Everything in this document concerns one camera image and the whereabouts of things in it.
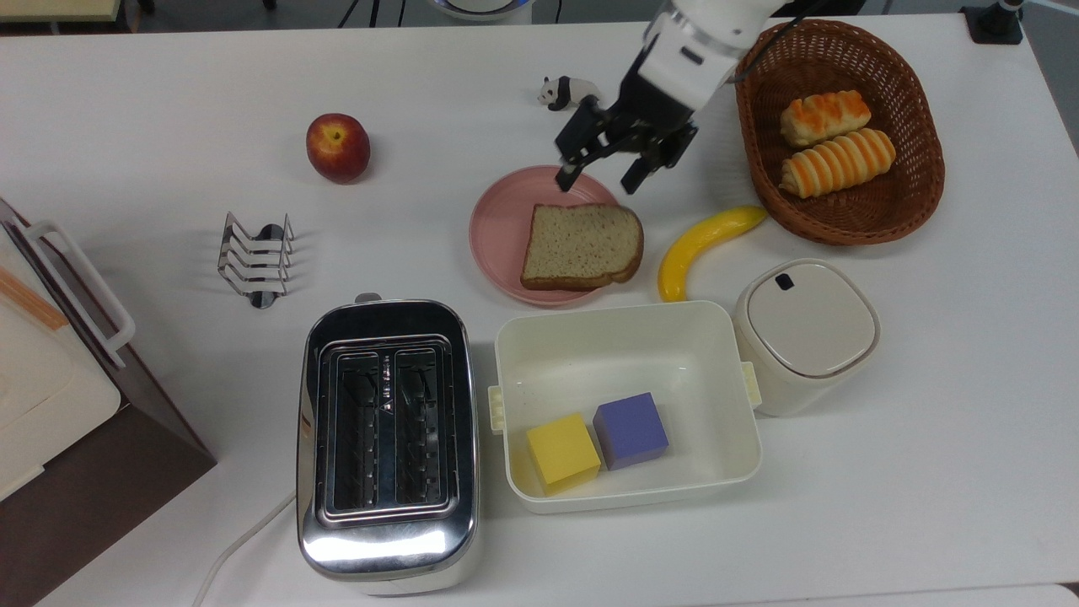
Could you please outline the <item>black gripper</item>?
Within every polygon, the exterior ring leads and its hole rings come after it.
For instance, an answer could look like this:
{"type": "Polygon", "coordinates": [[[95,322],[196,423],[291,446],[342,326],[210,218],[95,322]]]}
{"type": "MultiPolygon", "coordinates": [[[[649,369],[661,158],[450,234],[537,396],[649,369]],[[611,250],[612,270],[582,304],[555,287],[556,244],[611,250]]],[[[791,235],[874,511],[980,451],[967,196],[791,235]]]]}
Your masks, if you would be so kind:
{"type": "Polygon", "coordinates": [[[556,185],[569,192],[583,168],[616,153],[636,154],[622,185],[627,195],[661,168],[674,168],[698,128],[693,110],[651,84],[643,75],[624,77],[618,99],[604,108],[595,95],[583,97],[566,126],[556,136],[561,166],[556,185]]]}

